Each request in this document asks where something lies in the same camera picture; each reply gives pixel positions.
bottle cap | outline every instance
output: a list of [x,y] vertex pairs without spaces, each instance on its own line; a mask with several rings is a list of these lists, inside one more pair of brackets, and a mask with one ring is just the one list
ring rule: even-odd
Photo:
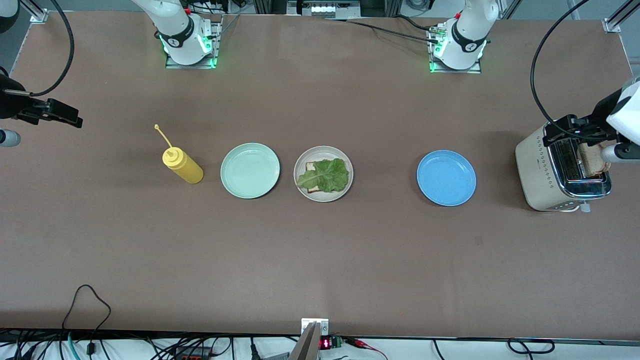
[[162,154],[162,161],[168,168],[178,170],[187,163],[187,157],[179,147],[170,147]]

light green plate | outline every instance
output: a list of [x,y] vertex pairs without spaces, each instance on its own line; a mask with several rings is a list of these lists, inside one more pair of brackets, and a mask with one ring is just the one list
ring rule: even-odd
[[244,143],[231,150],[220,167],[222,185],[242,199],[263,196],[280,176],[280,161],[269,147],[261,143]]

blue plate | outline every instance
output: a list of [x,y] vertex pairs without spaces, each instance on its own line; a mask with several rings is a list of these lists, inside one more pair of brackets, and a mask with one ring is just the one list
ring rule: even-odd
[[457,152],[438,150],[418,165],[418,186],[424,196],[442,206],[464,204],[476,190],[476,173]]

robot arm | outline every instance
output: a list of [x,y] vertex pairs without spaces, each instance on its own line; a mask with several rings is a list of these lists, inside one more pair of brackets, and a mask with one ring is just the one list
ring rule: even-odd
[[589,146],[614,140],[600,154],[608,163],[640,163],[640,77],[602,99],[593,112],[578,119],[567,115],[556,125],[547,124],[543,142],[546,147],[561,140],[580,136]]
[[212,52],[211,21],[187,15],[180,0],[132,1],[154,22],[164,50],[176,63],[192,65]]
[[15,24],[19,12],[18,0],[0,0],[0,34]]
[[445,35],[433,55],[452,69],[469,69],[482,56],[498,14],[496,0],[465,0],[463,11],[442,24]]

white plate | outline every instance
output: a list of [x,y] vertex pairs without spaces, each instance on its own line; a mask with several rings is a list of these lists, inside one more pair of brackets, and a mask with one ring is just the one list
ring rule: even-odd
[[298,178],[307,171],[307,163],[312,163],[314,161],[321,160],[333,160],[333,159],[342,159],[344,160],[344,166],[347,168],[349,172],[349,181],[347,182],[347,186],[341,192],[314,192],[307,193],[307,189],[303,189],[298,187],[300,193],[313,201],[318,202],[330,202],[341,198],[349,188],[351,188],[351,183],[353,183],[353,165],[351,164],[351,160],[344,154],[344,152],[330,146],[316,146],[311,149],[305,151],[298,160],[296,161],[296,166],[293,168],[293,180],[294,184],[298,183]]

